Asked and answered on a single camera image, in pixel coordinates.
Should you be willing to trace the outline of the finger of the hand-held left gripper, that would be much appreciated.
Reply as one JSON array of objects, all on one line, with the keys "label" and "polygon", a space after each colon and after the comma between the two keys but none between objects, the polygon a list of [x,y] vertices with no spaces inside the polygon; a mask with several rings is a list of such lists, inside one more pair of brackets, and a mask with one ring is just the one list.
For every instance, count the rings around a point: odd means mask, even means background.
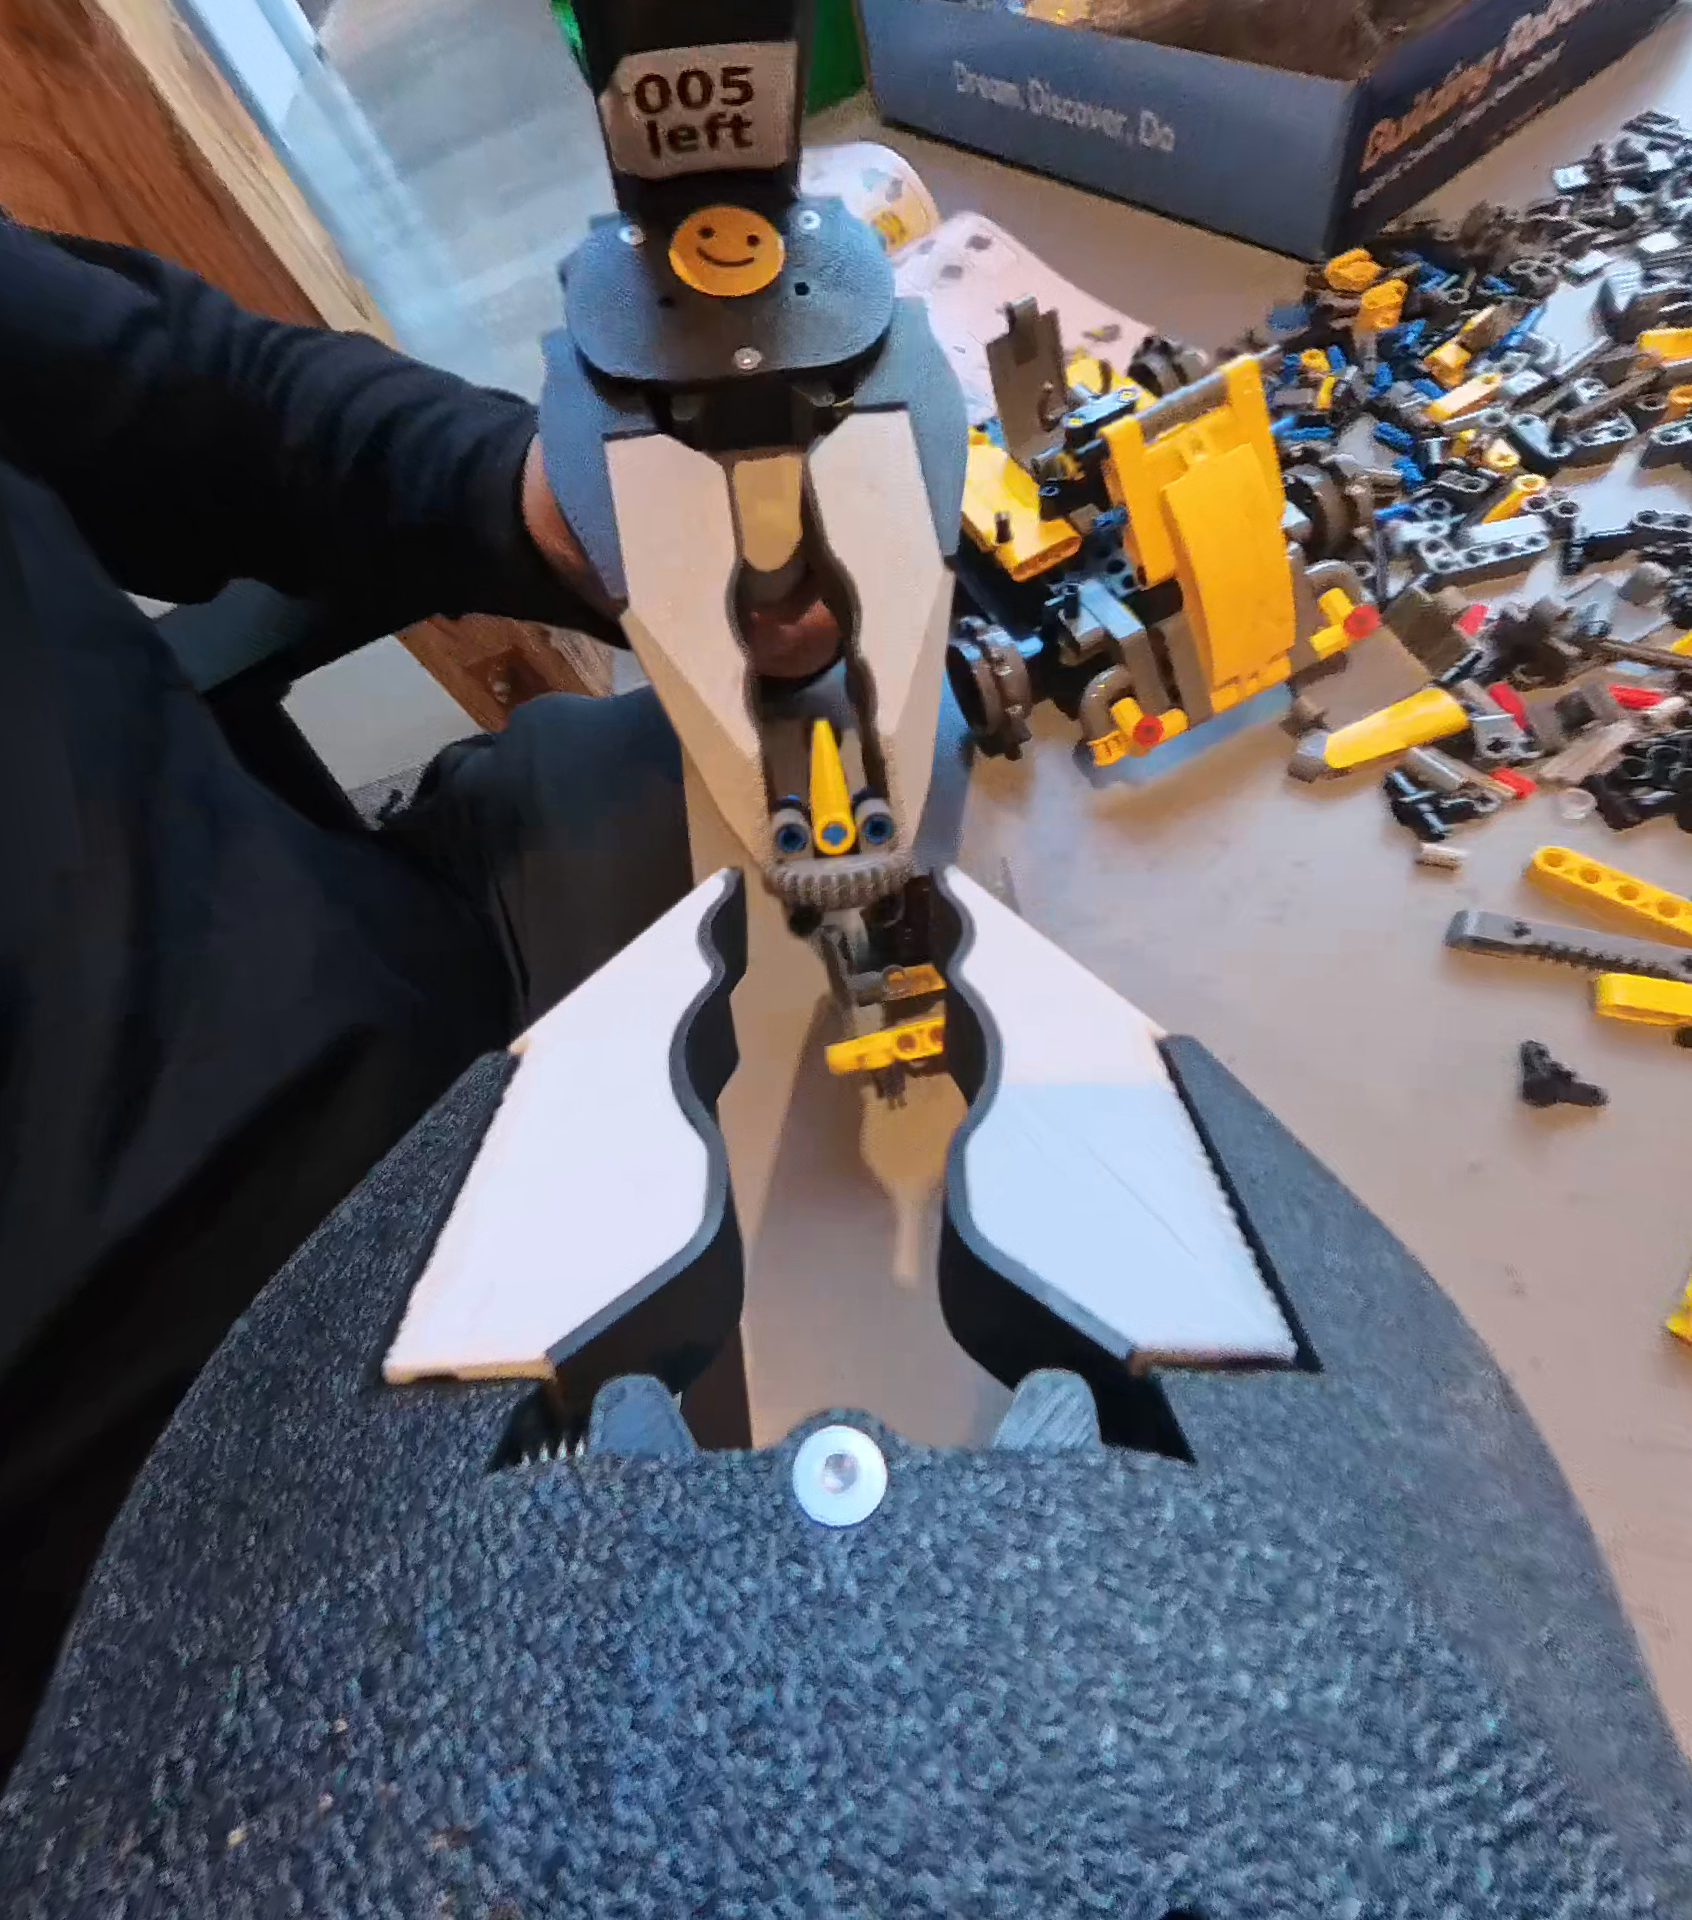
[{"label": "finger of the hand-held left gripper", "polygon": [[739,626],[743,511],[788,557],[788,449],[703,452],[663,433],[604,446],[617,515],[621,626],[739,856],[769,863],[758,678]]},{"label": "finger of the hand-held left gripper", "polygon": [[846,596],[852,793],[892,811],[914,861],[936,766],[969,420],[957,397],[850,412],[809,449],[813,531]]}]

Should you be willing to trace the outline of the small yellow grey brick assembly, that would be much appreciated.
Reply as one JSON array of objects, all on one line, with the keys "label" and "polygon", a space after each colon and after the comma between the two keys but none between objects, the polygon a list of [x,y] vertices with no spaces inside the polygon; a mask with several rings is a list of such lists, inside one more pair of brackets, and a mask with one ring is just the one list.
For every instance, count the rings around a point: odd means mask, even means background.
[{"label": "small yellow grey brick assembly", "polygon": [[[774,721],[802,714],[847,719],[843,669],[758,692],[765,759],[765,733]],[[889,913],[862,911],[821,924],[791,921],[765,878],[762,892],[826,976],[833,1007],[828,1072],[867,1083],[889,1106],[899,1106],[914,1077],[944,1068],[947,981],[931,958],[933,888],[924,867],[902,898],[892,899]]]}]

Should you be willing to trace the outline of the grey gear brick assembly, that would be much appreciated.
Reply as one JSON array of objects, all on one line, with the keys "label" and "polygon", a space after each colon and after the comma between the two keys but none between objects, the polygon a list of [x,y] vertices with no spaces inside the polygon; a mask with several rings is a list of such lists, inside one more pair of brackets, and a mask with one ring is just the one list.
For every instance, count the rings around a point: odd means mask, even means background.
[{"label": "grey gear brick assembly", "polygon": [[828,714],[784,715],[765,749],[762,878],[788,918],[892,913],[922,867],[859,726]]}]

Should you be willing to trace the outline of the person's left forearm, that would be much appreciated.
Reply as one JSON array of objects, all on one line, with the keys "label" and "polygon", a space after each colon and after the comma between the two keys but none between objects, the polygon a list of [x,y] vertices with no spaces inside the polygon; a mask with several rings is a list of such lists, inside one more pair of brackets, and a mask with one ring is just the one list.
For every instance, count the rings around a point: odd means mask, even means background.
[{"label": "person's left forearm", "polygon": [[154,252],[0,220],[0,459],[120,590],[259,581],[378,632],[510,618],[617,640],[523,522],[533,400],[282,323]]}]

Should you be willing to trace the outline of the light grey desk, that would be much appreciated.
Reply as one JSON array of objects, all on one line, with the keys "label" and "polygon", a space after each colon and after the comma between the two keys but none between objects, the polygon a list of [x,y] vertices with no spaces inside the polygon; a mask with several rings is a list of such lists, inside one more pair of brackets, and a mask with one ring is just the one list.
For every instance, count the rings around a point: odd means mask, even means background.
[{"label": "light grey desk", "polygon": [[[951,217],[976,210],[1101,302],[1179,341],[1228,342],[1284,302],[1291,261],[1177,228],[902,132],[865,105],[818,145],[883,139]],[[1545,789],[1415,863],[1375,778],[1291,782],[1279,700],[1095,782],[1040,714],[1021,763],[940,763],[954,856],[1172,1033],[1198,1039],[1415,1254],[1465,1314],[1574,1486],[1692,1762],[1692,1350],[1665,1330],[1692,1266],[1692,1051],[1607,1021],[1590,980],[1442,944],[1468,907],[1579,918],[1524,882],[1568,844],[1675,892],[1692,834],[1611,834]],[[937,1173],[961,1101],[906,1106],[824,1068],[804,987],[765,930],[734,998],[725,1096],[748,1282],[754,1439],[870,1409],[915,1443],[966,1443],[1003,1390],[944,1328]],[[1607,1092],[1532,1112],[1517,1046],[1542,1039]]]}]

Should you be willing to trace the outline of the wooden desk leg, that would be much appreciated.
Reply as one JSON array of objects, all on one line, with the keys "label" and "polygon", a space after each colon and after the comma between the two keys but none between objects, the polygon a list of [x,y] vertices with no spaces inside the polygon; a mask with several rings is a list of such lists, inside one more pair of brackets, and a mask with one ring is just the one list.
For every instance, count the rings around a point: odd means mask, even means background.
[{"label": "wooden desk leg", "polygon": [[[404,346],[371,285],[176,2],[0,2],[0,213],[163,252],[292,323]],[[541,693],[606,693],[608,651],[504,618],[393,627],[456,708],[500,730]]]}]

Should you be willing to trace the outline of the person's left hand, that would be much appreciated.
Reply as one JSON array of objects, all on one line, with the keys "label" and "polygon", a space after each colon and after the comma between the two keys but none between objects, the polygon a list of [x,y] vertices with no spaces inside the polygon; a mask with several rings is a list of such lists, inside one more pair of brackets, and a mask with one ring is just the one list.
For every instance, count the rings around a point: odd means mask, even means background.
[{"label": "person's left hand", "polygon": [[[547,477],[547,446],[534,435],[522,470],[522,518],[537,555],[566,581],[570,596],[615,632],[621,615],[608,603],[585,545],[566,522]],[[843,627],[814,575],[802,575],[782,597],[739,607],[739,636],[765,680],[802,684],[833,663]]]}]

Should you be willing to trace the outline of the instruction booklet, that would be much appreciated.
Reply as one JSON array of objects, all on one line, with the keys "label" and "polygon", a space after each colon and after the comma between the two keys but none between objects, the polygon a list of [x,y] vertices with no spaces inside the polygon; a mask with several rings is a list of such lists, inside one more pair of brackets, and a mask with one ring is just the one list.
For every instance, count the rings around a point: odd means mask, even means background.
[{"label": "instruction booklet", "polygon": [[889,256],[896,291],[922,300],[961,383],[966,418],[996,413],[988,346],[1003,331],[1003,309],[1032,300],[1053,309],[1062,346],[1125,367],[1149,323],[1085,294],[983,213],[951,213]]}]

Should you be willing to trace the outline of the person's legs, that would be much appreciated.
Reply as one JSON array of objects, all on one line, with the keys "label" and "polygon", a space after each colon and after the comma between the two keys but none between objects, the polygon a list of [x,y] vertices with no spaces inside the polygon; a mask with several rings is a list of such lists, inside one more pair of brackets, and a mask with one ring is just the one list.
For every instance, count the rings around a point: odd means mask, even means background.
[{"label": "person's legs", "polygon": [[697,881],[677,733],[659,693],[544,693],[441,749],[378,839],[448,882],[493,937],[523,1029]]}]

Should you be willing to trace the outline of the partly built yellow brick vehicle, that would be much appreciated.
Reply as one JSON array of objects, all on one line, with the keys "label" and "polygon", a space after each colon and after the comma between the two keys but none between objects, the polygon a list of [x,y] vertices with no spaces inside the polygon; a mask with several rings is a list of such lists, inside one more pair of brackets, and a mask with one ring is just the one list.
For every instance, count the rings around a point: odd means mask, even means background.
[{"label": "partly built yellow brick vehicle", "polygon": [[1128,370],[1072,359],[1050,306],[1003,306],[992,418],[969,431],[947,652],[980,754],[1018,758],[1050,704],[1091,766],[1147,758],[1376,632],[1360,575],[1309,560],[1266,354],[1172,383],[1181,370],[1161,337]]}]

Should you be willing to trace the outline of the black office chair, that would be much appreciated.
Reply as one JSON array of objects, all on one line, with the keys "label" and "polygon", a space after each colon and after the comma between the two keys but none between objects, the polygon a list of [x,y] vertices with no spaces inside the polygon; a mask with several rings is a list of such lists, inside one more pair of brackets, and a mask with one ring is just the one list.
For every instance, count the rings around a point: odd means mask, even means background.
[{"label": "black office chair", "polygon": [[319,669],[378,641],[378,623],[241,579],[207,603],[157,615],[157,632],[250,777],[320,829],[371,829],[286,700]]}]

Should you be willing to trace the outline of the person's black top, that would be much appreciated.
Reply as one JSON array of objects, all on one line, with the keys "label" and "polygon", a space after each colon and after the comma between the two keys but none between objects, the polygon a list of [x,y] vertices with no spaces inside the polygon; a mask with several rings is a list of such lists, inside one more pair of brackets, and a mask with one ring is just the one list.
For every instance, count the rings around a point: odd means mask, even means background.
[{"label": "person's black top", "polygon": [[250,777],[142,601],[0,459],[0,1786],[187,1380],[508,1010],[473,907]]}]

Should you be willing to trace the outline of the blue cardboard kit box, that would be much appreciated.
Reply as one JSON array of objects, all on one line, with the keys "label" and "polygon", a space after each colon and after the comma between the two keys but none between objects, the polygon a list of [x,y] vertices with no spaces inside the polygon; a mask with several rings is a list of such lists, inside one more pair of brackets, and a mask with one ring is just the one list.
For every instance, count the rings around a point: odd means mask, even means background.
[{"label": "blue cardboard kit box", "polygon": [[1672,2],[859,2],[881,119],[1324,257],[1627,57]]}]

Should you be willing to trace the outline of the yellow beam with holes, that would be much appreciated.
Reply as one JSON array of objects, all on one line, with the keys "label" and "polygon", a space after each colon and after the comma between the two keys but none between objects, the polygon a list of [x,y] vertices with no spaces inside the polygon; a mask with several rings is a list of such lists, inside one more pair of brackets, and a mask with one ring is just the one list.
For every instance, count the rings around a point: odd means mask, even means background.
[{"label": "yellow beam with holes", "polygon": [[1524,863],[1524,882],[1554,904],[1590,913],[1596,924],[1692,950],[1692,899],[1587,852],[1561,844],[1539,847]]}]

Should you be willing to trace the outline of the pile of loose brick parts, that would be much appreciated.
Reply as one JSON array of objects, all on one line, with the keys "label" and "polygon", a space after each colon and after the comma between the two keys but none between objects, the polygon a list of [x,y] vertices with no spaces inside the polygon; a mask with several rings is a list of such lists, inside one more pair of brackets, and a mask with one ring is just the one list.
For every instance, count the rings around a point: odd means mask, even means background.
[{"label": "pile of loose brick parts", "polygon": [[1442,686],[1471,736],[1376,773],[1415,850],[1552,793],[1692,834],[1692,124],[1645,110],[1528,206],[1413,210],[1243,342],[1306,552],[1402,693],[1297,693],[1297,743]]}]

